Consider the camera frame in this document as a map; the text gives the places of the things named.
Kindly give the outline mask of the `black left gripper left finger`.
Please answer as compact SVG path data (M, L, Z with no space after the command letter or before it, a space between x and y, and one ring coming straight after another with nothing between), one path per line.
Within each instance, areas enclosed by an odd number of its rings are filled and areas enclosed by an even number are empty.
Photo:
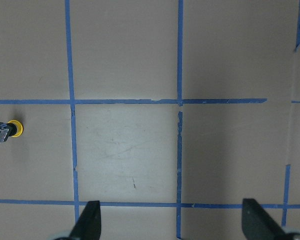
M99 240L101 237L100 202L88 201L69 234L70 240Z

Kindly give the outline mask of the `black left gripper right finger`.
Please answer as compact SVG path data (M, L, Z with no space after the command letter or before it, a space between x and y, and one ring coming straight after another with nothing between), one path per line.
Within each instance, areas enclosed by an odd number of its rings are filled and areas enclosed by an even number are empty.
M289 239L289 234L253 198L242 200L242 232L247 240Z

